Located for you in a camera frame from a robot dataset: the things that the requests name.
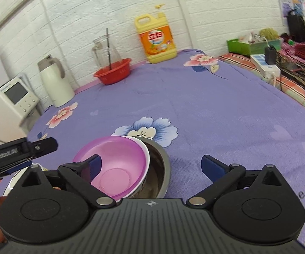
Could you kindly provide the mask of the yellow detergent bottle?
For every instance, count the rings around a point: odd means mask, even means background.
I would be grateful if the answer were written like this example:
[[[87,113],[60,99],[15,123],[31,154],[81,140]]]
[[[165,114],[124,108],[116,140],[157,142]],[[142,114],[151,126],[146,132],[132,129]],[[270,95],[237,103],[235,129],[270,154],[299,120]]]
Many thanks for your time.
[[[160,10],[163,4],[158,4],[157,16],[140,15],[135,18],[135,27],[147,60],[151,64],[173,59],[177,56],[177,47],[164,12]]]

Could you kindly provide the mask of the black power adapter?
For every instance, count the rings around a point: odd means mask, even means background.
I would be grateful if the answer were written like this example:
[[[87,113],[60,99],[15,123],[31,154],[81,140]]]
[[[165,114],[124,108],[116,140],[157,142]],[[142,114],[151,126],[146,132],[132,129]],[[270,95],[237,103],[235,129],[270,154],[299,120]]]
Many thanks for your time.
[[[275,65],[276,64],[276,54],[277,50],[273,45],[269,45],[264,50],[265,54],[265,62],[268,65]]]

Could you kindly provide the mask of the black stirring stick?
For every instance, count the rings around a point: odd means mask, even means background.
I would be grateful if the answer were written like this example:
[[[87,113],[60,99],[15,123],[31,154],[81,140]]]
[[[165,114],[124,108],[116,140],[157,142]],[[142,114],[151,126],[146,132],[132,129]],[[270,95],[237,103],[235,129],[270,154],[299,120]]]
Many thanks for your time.
[[[109,70],[112,70],[111,54],[110,54],[110,40],[109,40],[109,29],[106,28],[106,47],[109,62]]]

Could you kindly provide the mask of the glass pitcher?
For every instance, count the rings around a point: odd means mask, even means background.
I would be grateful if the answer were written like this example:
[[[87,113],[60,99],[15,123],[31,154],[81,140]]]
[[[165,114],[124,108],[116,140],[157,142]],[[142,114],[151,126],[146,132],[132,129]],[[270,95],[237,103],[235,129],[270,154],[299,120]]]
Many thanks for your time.
[[[110,54],[111,62],[122,61],[117,49],[110,40]],[[98,67],[104,68],[109,66],[107,47],[106,47],[106,35],[103,35],[93,41],[92,55]]]

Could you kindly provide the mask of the red patterned bedding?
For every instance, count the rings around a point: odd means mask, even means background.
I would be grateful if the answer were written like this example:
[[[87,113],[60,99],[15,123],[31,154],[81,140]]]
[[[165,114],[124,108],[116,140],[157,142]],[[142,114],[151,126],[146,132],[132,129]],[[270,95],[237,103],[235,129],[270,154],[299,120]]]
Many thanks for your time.
[[[295,46],[282,44],[282,49],[277,55],[277,63],[283,72],[276,81],[273,78],[263,77],[251,59],[246,56],[226,53],[219,56],[219,59],[247,69],[269,84],[275,84],[277,89],[305,107],[305,60],[295,56]]]

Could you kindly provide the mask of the green box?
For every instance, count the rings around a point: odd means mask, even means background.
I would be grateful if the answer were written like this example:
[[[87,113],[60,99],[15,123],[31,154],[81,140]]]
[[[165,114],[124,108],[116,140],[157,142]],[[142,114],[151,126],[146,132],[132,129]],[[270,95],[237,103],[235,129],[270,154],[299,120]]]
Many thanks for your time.
[[[261,39],[257,43],[243,43],[239,39],[231,39],[226,41],[229,53],[240,54],[243,56],[250,56],[252,54],[264,54],[265,48],[270,45],[273,46],[277,51],[281,50],[282,39],[265,40]]]

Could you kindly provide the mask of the stainless steel bowl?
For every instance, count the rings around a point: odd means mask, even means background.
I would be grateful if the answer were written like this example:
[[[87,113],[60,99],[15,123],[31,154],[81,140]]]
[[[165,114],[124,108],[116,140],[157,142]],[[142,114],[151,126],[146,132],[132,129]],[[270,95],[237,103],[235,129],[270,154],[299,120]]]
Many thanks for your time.
[[[147,147],[150,164],[145,180],[130,198],[164,198],[168,191],[171,177],[169,156],[164,148],[152,139],[138,136],[135,136],[135,138]]]

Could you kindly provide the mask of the white water dispenser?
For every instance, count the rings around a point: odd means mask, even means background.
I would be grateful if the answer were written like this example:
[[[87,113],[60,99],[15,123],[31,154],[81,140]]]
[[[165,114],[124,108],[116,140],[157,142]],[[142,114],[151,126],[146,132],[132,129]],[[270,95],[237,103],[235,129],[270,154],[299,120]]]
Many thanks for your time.
[[[38,97],[18,77],[0,88],[0,145],[25,138],[40,113]]]

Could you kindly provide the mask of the white red patterned bowl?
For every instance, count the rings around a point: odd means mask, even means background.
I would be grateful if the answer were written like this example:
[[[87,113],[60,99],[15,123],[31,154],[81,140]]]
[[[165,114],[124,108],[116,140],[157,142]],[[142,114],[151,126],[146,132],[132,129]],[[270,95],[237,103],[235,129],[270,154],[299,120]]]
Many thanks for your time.
[[[144,143],[134,137],[115,136],[116,158],[110,196],[116,201],[130,197],[146,178],[150,157]]]

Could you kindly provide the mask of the white thermos jug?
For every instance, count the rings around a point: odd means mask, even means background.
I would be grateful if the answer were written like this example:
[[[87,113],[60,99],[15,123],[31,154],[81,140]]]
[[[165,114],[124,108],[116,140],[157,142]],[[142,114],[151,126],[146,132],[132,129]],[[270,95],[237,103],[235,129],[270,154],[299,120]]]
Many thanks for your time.
[[[38,62],[40,78],[43,86],[55,107],[61,107],[74,96],[61,62],[50,54]]]

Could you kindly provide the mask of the purple floral tablecloth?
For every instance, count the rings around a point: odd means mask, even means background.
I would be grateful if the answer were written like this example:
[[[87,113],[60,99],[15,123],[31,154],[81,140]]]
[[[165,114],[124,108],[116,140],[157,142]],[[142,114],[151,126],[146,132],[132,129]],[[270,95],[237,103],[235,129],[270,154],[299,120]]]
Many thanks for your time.
[[[218,71],[189,66],[198,50],[135,68],[124,80],[98,84],[68,102],[70,116],[50,121],[50,107],[28,134],[53,137],[58,150],[39,158],[48,169],[71,162],[89,142],[142,135],[168,153],[168,197],[187,199],[209,185],[201,171],[208,154],[251,170],[275,165],[305,207],[305,108],[252,72],[218,62]],[[305,225],[299,236],[305,242]]]

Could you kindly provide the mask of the large white plate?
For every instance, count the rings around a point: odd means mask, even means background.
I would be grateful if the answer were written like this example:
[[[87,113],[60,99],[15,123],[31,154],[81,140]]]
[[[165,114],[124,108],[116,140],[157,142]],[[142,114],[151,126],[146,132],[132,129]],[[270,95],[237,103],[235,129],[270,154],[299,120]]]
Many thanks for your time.
[[[32,168],[34,167],[39,167],[41,168],[42,171],[48,171],[47,168],[43,167],[41,164],[38,163],[32,163],[31,166]],[[14,188],[14,186],[16,185],[16,183],[18,182],[18,180],[21,178],[21,176],[26,172],[26,170],[28,169],[28,167],[22,168],[21,170],[17,171],[14,176],[11,178],[10,182],[8,183],[6,189],[3,192],[3,197],[8,196],[8,194],[10,193],[10,191]]]

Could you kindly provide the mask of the red plastic basket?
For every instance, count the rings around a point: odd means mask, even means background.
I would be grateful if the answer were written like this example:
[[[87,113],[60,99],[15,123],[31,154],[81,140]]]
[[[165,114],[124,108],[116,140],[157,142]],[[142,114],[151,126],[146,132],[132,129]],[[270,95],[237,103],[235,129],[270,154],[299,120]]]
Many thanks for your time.
[[[124,80],[131,74],[131,59],[125,58],[122,61],[111,63],[111,67],[106,66],[94,73],[94,77],[98,78],[102,84],[111,85]]]

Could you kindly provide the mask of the black bag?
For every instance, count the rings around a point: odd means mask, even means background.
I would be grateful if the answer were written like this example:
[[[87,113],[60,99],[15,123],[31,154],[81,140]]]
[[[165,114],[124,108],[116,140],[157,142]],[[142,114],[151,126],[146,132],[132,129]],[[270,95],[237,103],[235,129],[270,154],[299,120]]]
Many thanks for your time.
[[[290,10],[287,14],[287,23],[290,36],[297,43],[305,42],[305,22],[296,10]]]

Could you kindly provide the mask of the purple plastic bowl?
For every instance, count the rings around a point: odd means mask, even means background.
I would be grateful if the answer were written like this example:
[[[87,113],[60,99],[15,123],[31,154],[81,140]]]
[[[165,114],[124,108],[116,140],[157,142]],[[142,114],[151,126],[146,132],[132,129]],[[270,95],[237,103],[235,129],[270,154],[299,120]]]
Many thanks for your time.
[[[115,201],[131,197],[141,189],[146,178],[150,155],[146,145],[130,136],[109,136],[85,145],[74,157],[75,162],[97,154],[102,167],[91,184]]]

